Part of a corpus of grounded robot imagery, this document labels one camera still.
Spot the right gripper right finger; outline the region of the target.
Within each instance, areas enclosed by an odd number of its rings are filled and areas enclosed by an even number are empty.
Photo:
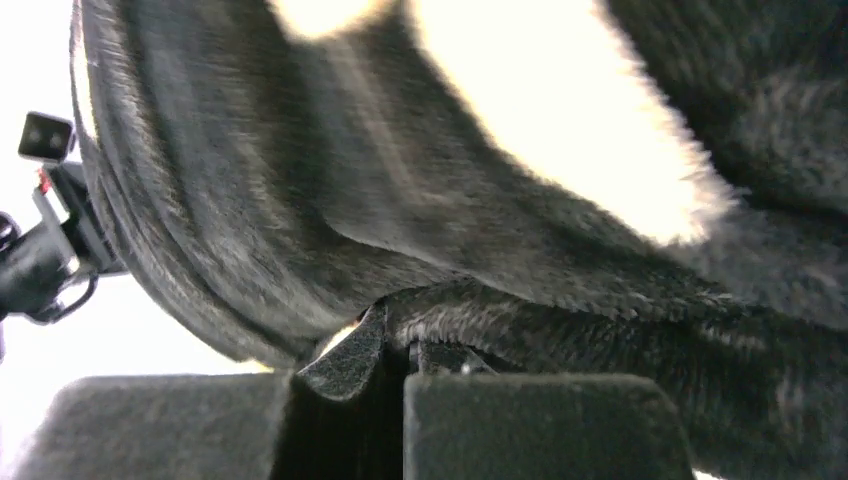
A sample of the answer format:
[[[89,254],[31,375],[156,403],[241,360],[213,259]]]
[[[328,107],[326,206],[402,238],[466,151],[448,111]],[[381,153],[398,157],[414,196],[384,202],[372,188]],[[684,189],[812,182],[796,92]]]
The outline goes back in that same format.
[[[408,479],[690,479],[672,402],[631,375],[498,373],[417,343],[404,386]]]

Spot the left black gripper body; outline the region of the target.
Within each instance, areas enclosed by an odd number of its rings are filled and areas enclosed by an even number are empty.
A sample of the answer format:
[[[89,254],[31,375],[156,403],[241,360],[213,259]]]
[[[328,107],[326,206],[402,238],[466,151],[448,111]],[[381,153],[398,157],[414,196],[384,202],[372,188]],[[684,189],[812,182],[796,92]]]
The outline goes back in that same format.
[[[36,226],[23,233],[1,214],[1,316],[50,325],[84,305],[102,276],[124,274],[126,267],[96,218],[83,166],[45,166],[38,179]]]

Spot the black floral pillowcase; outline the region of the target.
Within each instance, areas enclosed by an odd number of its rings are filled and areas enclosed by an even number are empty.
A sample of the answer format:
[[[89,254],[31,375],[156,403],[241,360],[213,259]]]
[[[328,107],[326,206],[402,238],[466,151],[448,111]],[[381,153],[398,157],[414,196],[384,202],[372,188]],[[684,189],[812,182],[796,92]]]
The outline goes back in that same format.
[[[97,215],[205,343],[629,373],[699,470],[847,475],[847,12],[833,1],[78,1]]]

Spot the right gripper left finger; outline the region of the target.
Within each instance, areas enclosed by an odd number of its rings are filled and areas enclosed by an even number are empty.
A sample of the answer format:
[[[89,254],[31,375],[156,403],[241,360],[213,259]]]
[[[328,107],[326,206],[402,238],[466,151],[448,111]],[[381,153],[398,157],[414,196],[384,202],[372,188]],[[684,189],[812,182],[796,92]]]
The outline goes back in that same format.
[[[382,356],[373,306],[300,370],[92,377],[63,388],[17,479],[353,479],[366,472],[352,412]]]

